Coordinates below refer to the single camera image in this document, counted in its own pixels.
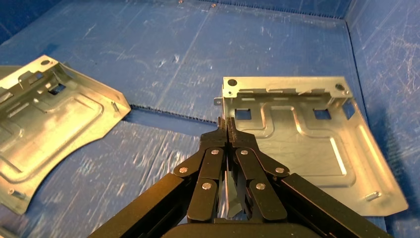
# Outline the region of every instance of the blue plastic wall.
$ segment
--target blue plastic wall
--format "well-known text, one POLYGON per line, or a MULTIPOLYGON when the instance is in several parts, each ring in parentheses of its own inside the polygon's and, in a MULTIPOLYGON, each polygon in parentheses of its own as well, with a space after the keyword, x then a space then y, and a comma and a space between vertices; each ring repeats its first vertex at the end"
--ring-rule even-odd
POLYGON ((0 44, 18 33, 61 0, 2 0, 0 44))
POLYGON ((420 2, 353 0, 346 20, 370 128, 410 206, 387 229, 420 237, 420 2))
POLYGON ((204 0, 269 10, 343 19, 352 0, 204 0))

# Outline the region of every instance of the square cutout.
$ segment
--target square cutout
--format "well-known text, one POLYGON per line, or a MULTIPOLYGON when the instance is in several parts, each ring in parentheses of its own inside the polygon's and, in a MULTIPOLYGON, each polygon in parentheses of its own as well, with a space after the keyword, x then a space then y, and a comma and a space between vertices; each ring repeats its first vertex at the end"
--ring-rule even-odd
POLYGON ((235 109, 235 119, 237 120, 250 120, 251 109, 235 109))
POLYGON ((59 94, 61 91, 63 91, 66 87, 64 85, 62 85, 61 83, 59 83, 57 86, 55 86, 53 89, 49 90, 48 92, 53 94, 53 95, 57 95, 59 94))
POLYGON ((314 114, 317 120, 331 120, 331 115, 329 114, 328 109, 325 109, 325 110, 314 109, 314 114))

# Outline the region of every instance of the sheet metal part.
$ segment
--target sheet metal part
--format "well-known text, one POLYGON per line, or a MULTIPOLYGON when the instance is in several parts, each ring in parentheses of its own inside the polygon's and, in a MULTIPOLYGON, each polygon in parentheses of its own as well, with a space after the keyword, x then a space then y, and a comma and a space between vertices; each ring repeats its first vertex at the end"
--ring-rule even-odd
MULTIPOLYGON (((225 77, 222 91, 224 118, 292 173, 363 216, 408 208, 344 77, 225 77)), ((241 208, 227 188, 232 217, 241 208)))
POLYGON ((0 202, 23 214, 62 159, 129 112, 120 92, 48 56, 0 80, 0 202))

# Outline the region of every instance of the round hole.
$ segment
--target round hole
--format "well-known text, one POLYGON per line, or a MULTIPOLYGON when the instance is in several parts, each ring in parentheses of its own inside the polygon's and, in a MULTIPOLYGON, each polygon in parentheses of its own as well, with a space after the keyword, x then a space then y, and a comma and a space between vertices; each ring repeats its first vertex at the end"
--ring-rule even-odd
POLYGON ((344 91, 344 89, 345 89, 344 86, 341 83, 337 83, 335 85, 335 88, 339 91, 344 91))
POLYGON ((236 82, 235 79, 229 79, 227 81, 227 84, 229 84, 230 86, 236 86, 236 84, 238 84, 238 82, 236 82))

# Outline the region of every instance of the blue bin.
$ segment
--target blue bin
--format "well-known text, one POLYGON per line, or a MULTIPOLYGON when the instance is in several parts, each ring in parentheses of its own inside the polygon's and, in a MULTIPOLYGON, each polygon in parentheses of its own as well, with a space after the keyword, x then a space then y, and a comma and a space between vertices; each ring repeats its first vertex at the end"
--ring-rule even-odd
POLYGON ((345 76, 409 209, 369 218, 420 237, 420 4, 416 0, 15 0, 0 65, 49 55, 122 92, 133 111, 45 179, 23 237, 85 237, 215 129, 222 77, 345 76))

